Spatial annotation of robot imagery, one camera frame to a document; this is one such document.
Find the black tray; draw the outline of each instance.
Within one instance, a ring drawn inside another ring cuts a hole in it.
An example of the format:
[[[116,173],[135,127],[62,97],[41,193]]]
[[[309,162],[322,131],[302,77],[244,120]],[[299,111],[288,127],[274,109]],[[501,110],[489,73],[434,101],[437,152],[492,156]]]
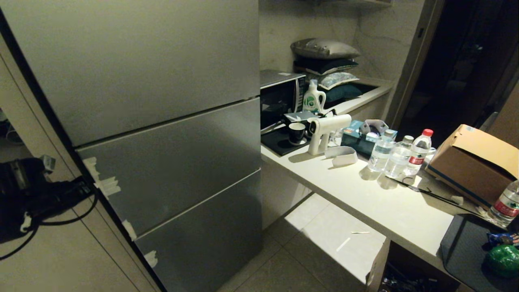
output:
[[[478,292],[519,291],[519,278],[500,278],[482,265],[489,251],[487,232],[506,231],[471,214],[454,216],[440,244],[445,270]]]
[[[282,127],[263,134],[261,136],[261,143],[276,152],[279,156],[283,156],[310,143],[310,139],[306,137],[304,139],[306,139],[306,142],[301,145],[294,146],[290,144],[288,129],[287,127]]]

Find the white spray gun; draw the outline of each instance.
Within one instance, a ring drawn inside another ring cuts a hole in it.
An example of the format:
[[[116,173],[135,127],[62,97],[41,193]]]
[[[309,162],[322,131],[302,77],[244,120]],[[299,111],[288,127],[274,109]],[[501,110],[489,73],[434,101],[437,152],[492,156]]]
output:
[[[312,141],[308,153],[310,155],[318,155],[324,153],[328,148],[330,140],[330,132],[337,129],[346,128],[351,124],[351,116],[348,114],[324,117],[312,120],[310,122],[310,132],[312,133]]]

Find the stainless steel refrigerator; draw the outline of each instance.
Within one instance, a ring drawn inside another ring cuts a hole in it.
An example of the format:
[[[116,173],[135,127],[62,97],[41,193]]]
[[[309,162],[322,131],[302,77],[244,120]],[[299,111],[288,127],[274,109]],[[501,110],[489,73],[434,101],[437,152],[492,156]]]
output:
[[[214,291],[259,252],[256,0],[0,5],[33,92],[168,291]]]

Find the laundry detergent bottle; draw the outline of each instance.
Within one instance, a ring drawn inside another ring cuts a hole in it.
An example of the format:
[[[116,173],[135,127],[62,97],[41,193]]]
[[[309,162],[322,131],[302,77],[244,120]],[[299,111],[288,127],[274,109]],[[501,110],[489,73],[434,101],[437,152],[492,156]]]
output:
[[[323,114],[326,93],[317,90],[317,79],[310,80],[310,87],[303,99],[303,111],[310,111],[314,114]]]

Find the red bottle cap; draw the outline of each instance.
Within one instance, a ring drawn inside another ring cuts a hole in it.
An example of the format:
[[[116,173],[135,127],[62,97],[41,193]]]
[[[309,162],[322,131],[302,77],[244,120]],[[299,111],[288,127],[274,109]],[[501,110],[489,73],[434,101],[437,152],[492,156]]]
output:
[[[429,136],[429,137],[431,137],[431,136],[432,136],[432,133],[434,133],[433,130],[431,130],[431,129],[425,129],[425,130],[422,132],[422,135],[425,135],[425,136]]]

